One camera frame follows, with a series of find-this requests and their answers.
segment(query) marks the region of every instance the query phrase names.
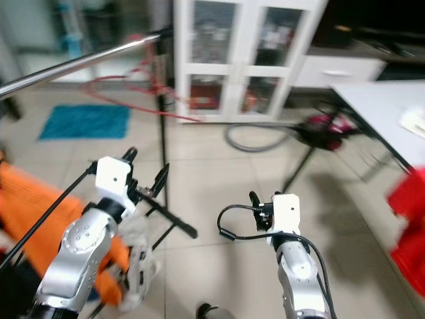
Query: black shoe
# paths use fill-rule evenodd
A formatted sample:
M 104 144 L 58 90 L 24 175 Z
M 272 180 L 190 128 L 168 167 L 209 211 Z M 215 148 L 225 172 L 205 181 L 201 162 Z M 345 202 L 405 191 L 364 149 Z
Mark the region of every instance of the black shoe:
M 211 305 L 204 303 L 201 304 L 197 309 L 197 316 L 196 319 L 205 319 L 205 316 L 207 315 L 208 311 L 210 311 Z

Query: tile floor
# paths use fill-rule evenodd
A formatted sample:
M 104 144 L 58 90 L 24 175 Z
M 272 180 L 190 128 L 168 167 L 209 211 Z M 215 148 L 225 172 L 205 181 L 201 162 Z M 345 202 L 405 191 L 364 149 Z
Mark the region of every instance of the tile floor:
M 133 93 L 110 94 L 145 101 L 145 106 L 152 103 Z M 141 185 L 151 185 L 160 168 L 154 117 L 133 112 L 122 140 L 38 142 L 53 106 L 94 101 L 66 90 L 28 91 L 19 99 L 25 117 L 17 123 L 2 120 L 0 127 L 15 165 L 66 187 L 88 160 L 119 156 L 136 146 L 134 175 Z M 199 238 L 174 230 L 155 251 L 162 269 L 147 300 L 127 314 L 106 307 L 99 318 L 194 318 L 196 306 L 205 300 L 227 307 L 237 318 L 285 318 L 273 250 L 264 240 L 230 243 L 221 238 L 216 217 L 227 205 L 249 204 L 251 190 L 269 200 L 305 146 L 290 140 L 270 152 L 246 154 L 225 143 L 223 126 L 179 126 L 170 120 L 168 130 L 170 208 L 198 229 Z M 235 138 L 253 146 L 276 137 L 269 131 L 246 129 L 235 132 Z M 378 142 L 366 138 L 346 143 L 336 154 L 318 151 L 291 189 L 301 199 L 301 232 L 316 243 L 326 260 L 339 318 L 422 317 L 417 297 L 385 253 L 394 245 L 403 221 L 390 213 L 384 194 L 402 172 L 392 163 L 370 182 L 361 181 L 369 154 L 384 152 Z M 84 181 L 74 194 L 85 201 L 95 199 L 93 180 Z M 151 236 L 157 238 L 167 222 L 155 214 L 149 219 Z M 236 210 L 223 222 L 236 233 L 256 233 L 250 213 Z

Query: white table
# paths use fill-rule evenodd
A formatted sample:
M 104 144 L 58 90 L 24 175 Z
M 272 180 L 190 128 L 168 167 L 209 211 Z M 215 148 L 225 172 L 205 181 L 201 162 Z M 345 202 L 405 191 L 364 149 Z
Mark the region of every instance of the white table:
M 425 81 L 336 84 L 331 87 L 344 106 L 354 112 L 354 118 L 372 130 L 403 165 L 425 165 L 425 139 L 399 124 L 409 107 L 425 107 Z

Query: gray hose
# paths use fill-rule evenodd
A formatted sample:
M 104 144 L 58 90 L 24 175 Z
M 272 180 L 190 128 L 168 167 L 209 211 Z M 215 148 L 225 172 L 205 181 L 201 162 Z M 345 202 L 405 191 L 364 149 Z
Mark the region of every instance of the gray hose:
M 261 146 L 257 148 L 251 148 L 250 146 L 244 146 L 242 144 L 239 144 L 232 140 L 230 137 L 230 132 L 236 128 L 265 128 L 267 130 L 276 130 L 280 132 L 286 132 L 282 138 L 280 138 L 277 142 L 274 142 L 273 144 L 267 145 L 267 146 Z M 290 131 L 288 128 L 291 128 L 293 126 L 285 125 L 285 124 L 275 124 L 275 123 L 255 123 L 255 124 L 247 124 L 247 123 L 238 123 L 238 124 L 231 124 L 226 127 L 226 130 L 224 131 L 224 138 L 226 142 L 232 146 L 233 148 L 236 148 L 237 150 L 240 150 L 242 152 L 246 153 L 260 153 L 260 152 L 267 152 L 270 151 L 279 145 L 286 142 L 288 138 L 290 138 L 292 135 L 290 134 Z

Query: white drawer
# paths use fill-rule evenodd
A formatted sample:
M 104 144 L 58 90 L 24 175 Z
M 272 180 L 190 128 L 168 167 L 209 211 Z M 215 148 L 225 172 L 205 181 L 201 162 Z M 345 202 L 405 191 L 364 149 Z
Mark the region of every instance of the white drawer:
M 330 84 L 376 80 L 384 62 L 375 58 L 307 56 L 294 86 L 327 88 Z

